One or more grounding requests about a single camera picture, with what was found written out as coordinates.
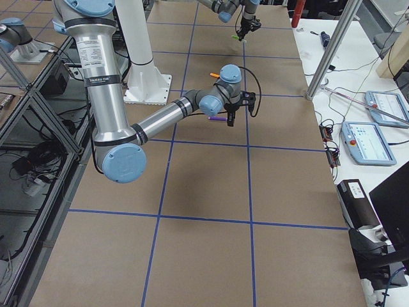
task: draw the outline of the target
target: red object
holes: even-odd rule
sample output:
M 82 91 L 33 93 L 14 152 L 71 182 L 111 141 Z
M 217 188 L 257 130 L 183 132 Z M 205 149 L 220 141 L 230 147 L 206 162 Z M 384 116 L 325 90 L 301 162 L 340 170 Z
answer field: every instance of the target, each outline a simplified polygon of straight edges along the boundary
M 295 6 L 293 20 L 291 21 L 291 27 L 296 28 L 298 26 L 298 22 L 300 21 L 302 10 L 304 9 L 305 2 L 307 0 L 298 0 L 297 5 Z

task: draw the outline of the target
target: light blue tablet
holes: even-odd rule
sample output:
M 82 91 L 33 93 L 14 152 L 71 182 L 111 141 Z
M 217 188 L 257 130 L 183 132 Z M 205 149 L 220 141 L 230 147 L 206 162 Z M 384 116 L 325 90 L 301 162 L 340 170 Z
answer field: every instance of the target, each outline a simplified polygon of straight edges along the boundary
M 367 91 L 365 94 L 366 104 L 376 107 L 389 114 L 395 115 L 403 120 L 409 120 L 409 112 L 401 95 L 396 93 L 384 93 L 381 91 Z M 383 126 L 409 128 L 409 125 L 399 122 L 387 115 L 381 114 L 374 110 L 369 110 L 373 120 Z
M 344 122 L 341 139 L 361 165 L 390 166 L 396 159 L 377 123 Z

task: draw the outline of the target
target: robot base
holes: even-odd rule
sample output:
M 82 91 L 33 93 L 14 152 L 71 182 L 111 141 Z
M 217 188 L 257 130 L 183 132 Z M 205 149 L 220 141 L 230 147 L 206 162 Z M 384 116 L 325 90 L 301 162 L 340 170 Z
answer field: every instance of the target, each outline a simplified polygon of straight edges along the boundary
M 55 45 L 55 43 L 49 43 L 50 45 L 47 45 L 45 43 L 40 43 L 40 42 L 35 42 L 37 47 L 40 50 L 49 50 L 52 48 L 50 45 Z M 18 49 L 15 49 L 13 53 L 10 55 L 11 59 L 13 60 L 14 63 L 19 63 L 19 64 L 40 64 L 46 55 L 48 55 L 48 52 L 40 52 L 36 56 L 32 57 L 31 59 L 26 59 L 23 58 L 20 54 L 20 51 Z
M 153 67 L 153 73 L 146 72 L 145 74 L 132 65 L 128 88 L 123 100 L 128 104 L 165 105 L 171 81 L 171 75 L 162 75 L 156 67 Z

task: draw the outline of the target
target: black monitor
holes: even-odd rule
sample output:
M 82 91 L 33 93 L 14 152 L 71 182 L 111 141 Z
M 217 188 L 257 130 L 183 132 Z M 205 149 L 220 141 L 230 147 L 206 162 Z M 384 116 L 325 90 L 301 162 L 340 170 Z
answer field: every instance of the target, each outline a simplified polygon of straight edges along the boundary
M 375 187 L 369 197 L 396 250 L 385 261 L 402 262 L 409 270 L 409 162 Z

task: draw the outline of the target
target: light blue cap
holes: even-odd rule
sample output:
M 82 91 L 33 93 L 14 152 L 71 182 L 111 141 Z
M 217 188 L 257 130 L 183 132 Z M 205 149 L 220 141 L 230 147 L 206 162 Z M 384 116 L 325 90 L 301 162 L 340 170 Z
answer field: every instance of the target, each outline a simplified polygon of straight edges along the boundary
M 14 46 L 6 40 L 0 39 L 0 47 L 5 51 L 5 53 L 9 53 L 14 50 Z
M 55 32 L 57 32 L 59 34 L 67 35 L 66 28 L 65 28 L 65 26 L 63 24 L 60 24 L 59 22 L 56 22 L 54 19 L 52 20 L 52 23 L 54 25 Z
M 23 26 L 24 25 L 21 19 L 16 18 L 16 17 L 10 17 L 10 18 L 3 19 L 2 21 L 0 21 L 0 24 L 4 24 L 5 26 Z
M 219 19 L 223 22 L 229 22 L 231 19 L 231 14 L 228 12 L 220 12 Z
M 223 66 L 220 70 L 220 79 L 227 83 L 239 83 L 242 80 L 240 68 L 233 64 Z
M 206 95 L 200 100 L 199 108 L 207 116 L 215 116 L 223 108 L 223 103 L 215 96 Z
M 115 0 L 64 0 L 75 11 L 89 17 L 103 17 L 112 12 Z
M 138 179 L 146 167 L 146 155 L 135 144 L 120 144 L 109 150 L 102 163 L 105 176 L 119 184 Z

